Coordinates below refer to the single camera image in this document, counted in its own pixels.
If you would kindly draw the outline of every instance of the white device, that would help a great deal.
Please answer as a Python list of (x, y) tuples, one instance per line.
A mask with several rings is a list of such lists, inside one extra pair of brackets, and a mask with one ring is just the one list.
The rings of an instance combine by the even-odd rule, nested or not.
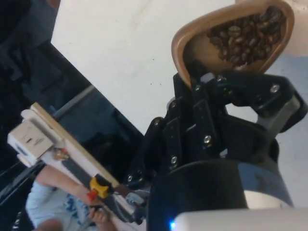
[(27, 167), (33, 166), (54, 145), (30, 120), (25, 120), (9, 133), (8, 144), (18, 152), (17, 157)]
[(170, 224), (171, 231), (306, 231), (308, 209), (234, 209), (186, 212)]

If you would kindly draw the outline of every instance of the roasted coffee beans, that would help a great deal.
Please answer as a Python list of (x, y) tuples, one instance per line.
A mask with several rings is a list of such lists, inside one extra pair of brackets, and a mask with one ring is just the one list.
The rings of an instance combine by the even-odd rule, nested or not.
[(239, 18), (212, 28), (208, 37), (222, 60), (235, 66), (265, 60), (281, 39), (285, 16), (275, 7), (260, 14)]

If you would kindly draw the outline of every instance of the person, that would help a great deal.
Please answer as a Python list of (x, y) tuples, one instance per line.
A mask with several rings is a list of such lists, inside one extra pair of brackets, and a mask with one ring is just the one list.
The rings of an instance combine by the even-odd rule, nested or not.
[(116, 231), (109, 217), (90, 208), (88, 189), (64, 173), (45, 166), (37, 175), (26, 202), (26, 211), (35, 231), (77, 231), (89, 217), (95, 226), (86, 231)]

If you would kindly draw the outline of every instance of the white table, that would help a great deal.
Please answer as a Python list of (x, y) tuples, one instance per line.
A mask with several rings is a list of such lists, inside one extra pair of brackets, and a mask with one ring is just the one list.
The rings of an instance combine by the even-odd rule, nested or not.
[[(174, 96), (171, 41), (178, 29), (233, 0), (62, 0), (52, 44), (137, 128), (164, 116)], [(282, 56), (286, 75), (308, 102), (308, 58)], [(229, 108), (245, 119), (254, 113)], [(308, 206), (308, 119), (279, 136), (280, 169), (296, 206)]]

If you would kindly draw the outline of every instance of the wooden bowl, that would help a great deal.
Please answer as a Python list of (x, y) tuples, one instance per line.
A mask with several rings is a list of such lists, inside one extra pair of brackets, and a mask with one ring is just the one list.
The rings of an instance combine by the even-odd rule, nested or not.
[(206, 14), (182, 27), (172, 40), (172, 58), (178, 73), (188, 87), (191, 87), (189, 66), (198, 63), (207, 71), (217, 75), (222, 70), (233, 69), (231, 62), (218, 57), (218, 49), (214, 47), (207, 36), (209, 30), (223, 23), (264, 12), (273, 6), (282, 11), (286, 17), (281, 27), (281, 39), (273, 45), (265, 60), (258, 60), (242, 68), (244, 71), (264, 73), (279, 57), (286, 47), (294, 26), (292, 8), (281, 0), (248, 0)]

